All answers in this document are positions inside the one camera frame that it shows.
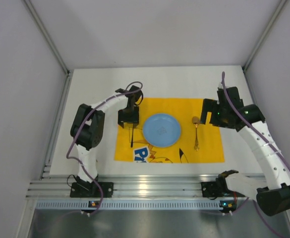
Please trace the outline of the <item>blue plastic plate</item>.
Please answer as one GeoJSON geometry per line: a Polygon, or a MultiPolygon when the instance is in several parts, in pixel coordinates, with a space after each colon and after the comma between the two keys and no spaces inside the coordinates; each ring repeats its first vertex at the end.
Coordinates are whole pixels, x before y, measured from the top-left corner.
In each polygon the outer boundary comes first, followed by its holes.
{"type": "Polygon", "coordinates": [[[169,114],[154,114],[144,122],[142,133],[150,145],[166,148],[179,140],[181,126],[178,120],[169,114]]]}

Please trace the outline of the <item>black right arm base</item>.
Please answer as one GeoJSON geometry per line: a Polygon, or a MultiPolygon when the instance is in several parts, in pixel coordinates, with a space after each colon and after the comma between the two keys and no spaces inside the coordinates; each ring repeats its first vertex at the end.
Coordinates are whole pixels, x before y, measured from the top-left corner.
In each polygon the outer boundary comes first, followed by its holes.
{"type": "Polygon", "coordinates": [[[202,190],[202,196],[209,198],[210,200],[215,200],[219,197],[228,197],[233,196],[233,193],[235,192],[237,195],[242,195],[243,197],[246,197],[243,193],[229,190],[226,182],[226,178],[236,178],[237,181],[246,180],[249,177],[240,174],[236,170],[229,170],[224,171],[220,173],[214,181],[203,181],[201,182],[201,190],[202,190]]]}

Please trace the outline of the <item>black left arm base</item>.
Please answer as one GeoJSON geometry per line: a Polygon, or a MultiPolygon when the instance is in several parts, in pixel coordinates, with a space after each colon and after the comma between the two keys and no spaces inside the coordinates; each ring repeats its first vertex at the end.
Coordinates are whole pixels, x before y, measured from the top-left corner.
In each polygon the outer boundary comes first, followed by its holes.
{"type": "Polygon", "coordinates": [[[98,182],[99,188],[94,182],[87,182],[76,179],[71,185],[70,197],[71,198],[101,198],[101,190],[103,191],[104,198],[111,198],[114,192],[113,182],[98,182]]]}

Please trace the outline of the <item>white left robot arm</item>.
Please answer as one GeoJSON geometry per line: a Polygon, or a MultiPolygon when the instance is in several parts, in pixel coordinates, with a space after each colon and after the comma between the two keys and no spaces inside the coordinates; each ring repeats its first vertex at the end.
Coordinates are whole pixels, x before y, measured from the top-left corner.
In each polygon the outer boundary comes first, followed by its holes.
{"type": "Polygon", "coordinates": [[[70,129],[73,141],[66,154],[67,159],[74,159],[79,164],[78,179],[80,182],[95,183],[98,176],[96,147],[100,144],[106,119],[106,111],[122,101],[126,107],[117,109],[117,124],[139,125],[139,105],[143,100],[142,83],[140,87],[135,82],[130,83],[126,89],[119,88],[109,98],[93,105],[81,104],[76,112],[70,129]]]}

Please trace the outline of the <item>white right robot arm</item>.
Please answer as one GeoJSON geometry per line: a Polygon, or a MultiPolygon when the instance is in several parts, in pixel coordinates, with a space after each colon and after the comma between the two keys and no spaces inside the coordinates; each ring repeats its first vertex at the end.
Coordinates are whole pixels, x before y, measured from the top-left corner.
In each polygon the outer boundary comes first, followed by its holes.
{"type": "Polygon", "coordinates": [[[236,170],[224,171],[214,182],[203,182],[204,197],[217,198],[234,192],[257,202],[267,216],[290,209],[290,168],[281,159],[281,151],[272,139],[265,117],[257,105],[244,105],[237,87],[217,90],[218,99],[204,99],[201,124],[234,129],[251,149],[265,182],[247,177],[236,170]]]}

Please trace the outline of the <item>yellow pikachu place mat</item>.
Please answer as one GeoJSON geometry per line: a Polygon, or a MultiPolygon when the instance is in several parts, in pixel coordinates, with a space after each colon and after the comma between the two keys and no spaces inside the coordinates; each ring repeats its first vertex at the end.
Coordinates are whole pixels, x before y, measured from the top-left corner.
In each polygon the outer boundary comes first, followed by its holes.
{"type": "Polygon", "coordinates": [[[211,124],[198,126],[199,150],[194,150],[195,126],[193,117],[202,111],[202,99],[145,98],[139,106],[140,122],[134,128],[133,148],[130,147],[132,125],[118,127],[114,159],[136,163],[223,163],[225,162],[220,129],[211,124]],[[181,126],[179,140],[172,146],[158,148],[143,137],[142,127],[154,114],[165,113],[175,117],[181,126]]]}

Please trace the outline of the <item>gold spoon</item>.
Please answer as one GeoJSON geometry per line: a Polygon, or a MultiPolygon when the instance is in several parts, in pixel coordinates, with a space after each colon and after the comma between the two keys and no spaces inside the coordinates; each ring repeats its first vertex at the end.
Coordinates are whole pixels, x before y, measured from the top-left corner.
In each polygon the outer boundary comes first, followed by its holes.
{"type": "Polygon", "coordinates": [[[192,118],[192,123],[195,126],[195,144],[194,144],[194,150],[195,151],[198,151],[199,150],[198,126],[200,124],[200,119],[198,117],[193,117],[192,118]]]}

